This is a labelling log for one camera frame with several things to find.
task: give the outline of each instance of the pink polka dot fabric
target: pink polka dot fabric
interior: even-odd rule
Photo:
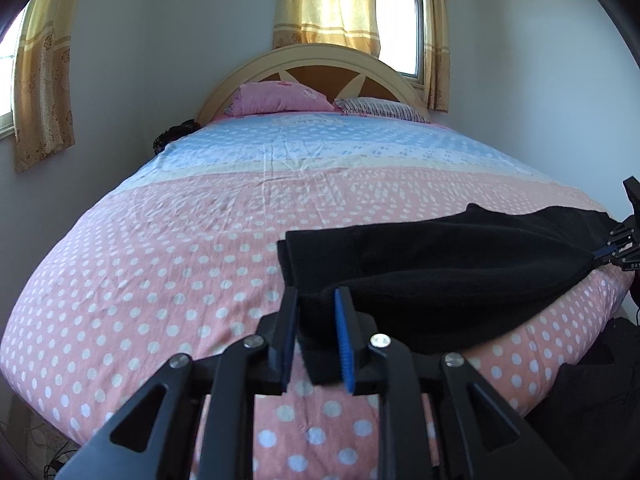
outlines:
[[[436,218],[469,202],[516,214],[598,207],[557,184],[430,168],[204,174],[111,193],[33,273],[0,367],[82,444],[172,354],[218,354],[277,311],[276,242],[287,230]],[[631,279],[595,270],[539,316],[465,355],[524,414],[559,365],[593,343]],[[377,406],[342,386],[312,386],[296,354],[289,391],[256,399],[255,477],[375,478]]]

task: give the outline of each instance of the wooden headboard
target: wooden headboard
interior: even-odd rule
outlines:
[[[377,97],[424,109],[408,81],[389,65],[358,50],[331,44],[300,44],[272,50],[232,73],[207,99],[196,119],[210,123],[224,114],[242,83],[297,81],[335,98]]]

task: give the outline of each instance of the bed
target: bed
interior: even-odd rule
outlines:
[[[261,56],[214,90],[200,131],[100,200],[26,284],[0,346],[14,390],[82,444],[172,354],[203,358],[277,311],[287,230],[417,221],[469,202],[512,214],[601,209],[583,192],[462,134],[334,112],[223,118],[247,81],[297,80],[336,97],[420,107],[377,59],[303,45]],[[594,270],[511,333],[464,355],[521,414],[620,307],[632,280]],[[258,479],[376,478],[377,397],[313,386],[297,349],[289,391],[255,404]]]

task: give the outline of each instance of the pillow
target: pillow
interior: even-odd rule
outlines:
[[[402,119],[413,123],[431,123],[431,118],[426,109],[417,110],[412,106],[386,99],[354,97],[351,99],[336,99],[334,104],[347,115],[357,114]]]
[[[276,112],[335,112],[335,108],[320,92],[289,81],[244,83],[234,94],[233,117]]]

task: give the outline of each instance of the metal screw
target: metal screw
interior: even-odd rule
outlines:
[[[169,359],[171,368],[183,368],[189,364],[189,356],[187,354],[176,354]]]
[[[258,348],[264,344],[264,338],[261,335],[253,334],[244,338],[245,348]]]
[[[450,368],[460,368],[465,363],[465,358],[457,352],[451,352],[445,354],[444,362]]]
[[[374,334],[369,341],[376,348],[386,348],[391,344],[391,338],[387,334]]]

